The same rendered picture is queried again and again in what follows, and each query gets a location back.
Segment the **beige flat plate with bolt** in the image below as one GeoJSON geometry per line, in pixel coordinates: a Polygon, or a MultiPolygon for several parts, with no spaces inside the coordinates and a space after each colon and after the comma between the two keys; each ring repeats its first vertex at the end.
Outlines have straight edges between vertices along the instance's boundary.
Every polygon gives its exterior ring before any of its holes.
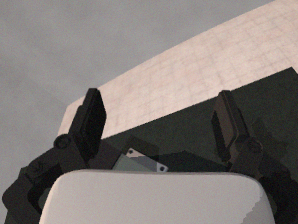
{"type": "Polygon", "coordinates": [[[154,172],[167,172],[168,167],[154,161],[153,159],[133,150],[129,149],[127,155],[129,158],[133,159],[134,161],[140,163],[141,165],[149,168],[154,172]]]}

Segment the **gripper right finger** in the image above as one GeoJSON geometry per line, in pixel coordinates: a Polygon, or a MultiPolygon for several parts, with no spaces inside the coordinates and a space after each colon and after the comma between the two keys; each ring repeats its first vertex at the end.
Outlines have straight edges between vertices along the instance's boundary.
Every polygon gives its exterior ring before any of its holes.
{"type": "Polygon", "coordinates": [[[225,172],[252,177],[262,185],[277,205],[275,224],[298,224],[298,183],[286,166],[265,152],[261,140],[250,137],[230,90],[219,92],[211,123],[219,157],[229,165],[225,172]]]}

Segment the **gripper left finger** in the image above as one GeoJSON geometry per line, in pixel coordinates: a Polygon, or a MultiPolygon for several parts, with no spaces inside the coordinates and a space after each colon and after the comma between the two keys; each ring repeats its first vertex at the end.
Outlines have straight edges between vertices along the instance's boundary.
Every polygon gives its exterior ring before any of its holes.
{"type": "Polygon", "coordinates": [[[27,172],[3,193],[2,202],[17,224],[39,224],[43,211],[39,198],[59,176],[91,169],[88,161],[98,154],[106,118],[100,90],[89,88],[68,134],[59,135],[54,147],[31,161],[27,172]]]}

